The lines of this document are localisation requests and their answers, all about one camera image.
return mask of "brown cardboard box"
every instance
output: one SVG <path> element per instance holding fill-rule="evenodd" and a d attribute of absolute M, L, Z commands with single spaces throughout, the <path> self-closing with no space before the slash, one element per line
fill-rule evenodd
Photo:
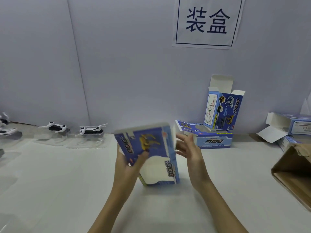
<path fill-rule="evenodd" d="M 311 211 L 311 144 L 291 144 L 271 172 Z"/>

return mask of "white wall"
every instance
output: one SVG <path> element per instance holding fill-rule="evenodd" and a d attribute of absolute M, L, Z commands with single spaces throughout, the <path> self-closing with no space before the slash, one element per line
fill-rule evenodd
<path fill-rule="evenodd" d="M 67 0 L 0 0 L 0 112 L 89 124 Z"/>
<path fill-rule="evenodd" d="M 311 89 L 311 0 L 246 0 L 235 49 L 174 48 L 174 0 L 69 0 L 91 123 L 203 121 L 212 74 L 246 90 L 235 133 L 298 113 Z"/>

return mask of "black border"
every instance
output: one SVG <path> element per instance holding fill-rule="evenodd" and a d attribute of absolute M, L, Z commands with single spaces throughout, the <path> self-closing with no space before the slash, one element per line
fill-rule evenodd
<path fill-rule="evenodd" d="M 241 0 L 240 10 L 239 10 L 238 18 L 237 18 L 237 21 L 236 21 L 235 30 L 234 30 L 234 34 L 233 34 L 233 38 L 232 38 L 232 43 L 231 43 L 231 45 L 212 45 L 212 44 L 195 44 L 195 43 L 178 43 L 178 42 L 177 42 L 178 21 L 179 21 L 179 7 L 180 7 L 180 0 L 179 0 L 179 2 L 178 2 L 178 16 L 177 16 L 177 29 L 176 29 L 176 40 L 175 40 L 175 43 L 176 43 L 176 44 L 186 44 L 186 45 L 199 45 L 199 46 L 200 46 L 200 45 L 201 45 L 201 46 L 232 46 L 233 40 L 234 40 L 234 36 L 235 36 L 236 27 L 238 26 L 238 21 L 239 21 L 239 16 L 240 16 L 240 12 L 241 12 L 242 2 L 243 2 L 243 0 Z"/>

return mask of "toy box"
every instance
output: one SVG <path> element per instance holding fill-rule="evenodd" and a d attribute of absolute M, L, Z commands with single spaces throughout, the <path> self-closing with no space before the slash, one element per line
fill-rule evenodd
<path fill-rule="evenodd" d="M 286 135 L 285 137 L 282 137 L 281 139 L 278 139 L 276 141 L 280 148 L 285 152 L 289 145 L 294 144 L 311 144 L 311 136 L 305 136 L 305 135 Z"/>
<path fill-rule="evenodd" d="M 266 124 L 269 126 L 257 134 L 270 143 L 286 135 L 311 135 L 310 115 L 268 113 Z"/>
<path fill-rule="evenodd" d="M 204 124 L 176 120 L 179 131 L 194 134 L 194 143 L 200 149 L 230 148 L 233 134 L 228 131 L 210 131 Z"/>
<path fill-rule="evenodd" d="M 233 77 L 213 75 L 204 124 L 211 131 L 233 130 L 245 91 L 233 90 Z"/>
<path fill-rule="evenodd" d="M 138 155 L 149 151 L 149 158 L 140 170 L 139 179 L 144 186 L 179 183 L 176 162 L 175 128 L 169 123 L 133 127 L 114 132 L 115 139 L 132 166 Z"/>

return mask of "right hand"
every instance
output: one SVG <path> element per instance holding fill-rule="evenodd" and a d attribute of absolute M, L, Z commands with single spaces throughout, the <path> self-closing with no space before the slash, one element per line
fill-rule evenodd
<path fill-rule="evenodd" d="M 205 186 L 211 181 L 208 176 L 201 149 L 193 142 L 193 134 L 189 136 L 176 134 L 181 141 L 177 141 L 176 153 L 185 157 L 192 186 L 202 194 Z"/>

